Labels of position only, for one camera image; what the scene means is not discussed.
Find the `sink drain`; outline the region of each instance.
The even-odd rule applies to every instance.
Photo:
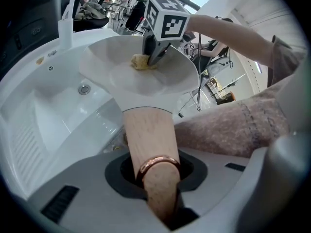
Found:
[[[83,84],[79,87],[79,93],[81,95],[86,95],[91,91],[91,87],[88,84]]]

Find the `copper ring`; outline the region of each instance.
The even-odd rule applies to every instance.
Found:
[[[167,155],[160,155],[157,157],[153,157],[147,161],[144,162],[144,164],[141,165],[137,177],[136,177],[136,182],[138,186],[143,187],[143,177],[145,176],[145,174],[148,172],[148,170],[153,167],[155,164],[160,163],[160,162],[168,162],[173,164],[178,171],[180,170],[180,164],[178,161],[176,161],[174,158],[171,158]]]

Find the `person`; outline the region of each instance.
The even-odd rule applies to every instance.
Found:
[[[128,6],[131,3],[131,0],[118,0],[120,2],[120,5]],[[118,20],[123,19],[123,11],[124,7],[118,7],[118,11],[115,12],[114,20],[118,18]]]
[[[233,23],[233,21],[229,18],[223,18],[222,20]],[[210,63],[210,61],[213,58],[218,56],[221,52],[226,52],[227,50],[228,47],[225,44],[218,42],[216,40],[211,40],[209,43],[202,46],[201,61],[200,61],[201,70],[199,70],[199,58],[197,58],[196,56],[193,60],[193,63],[198,70],[198,73],[202,73],[205,70],[208,63]]]
[[[136,26],[140,22],[141,18],[144,16],[145,13],[145,3],[142,1],[139,1],[136,6],[133,8],[132,14],[128,18],[126,24],[123,29],[128,29],[131,32],[135,31]]]
[[[268,88],[248,99],[182,118],[175,125],[177,145],[249,158],[255,149],[289,133],[276,93],[291,78],[305,53],[294,52],[276,36],[269,42],[249,28],[204,15],[191,15],[187,31],[209,36],[268,66]]]

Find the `person's arm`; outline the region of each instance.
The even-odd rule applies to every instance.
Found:
[[[201,51],[201,55],[202,56],[206,56],[206,57],[211,57],[211,58],[215,58],[220,52],[221,50],[225,48],[225,44],[219,42],[216,47],[214,47],[214,49],[212,51],[209,50],[202,50]]]
[[[195,31],[229,46],[254,61],[272,66],[273,43],[252,29],[204,15],[191,15],[188,31]]]

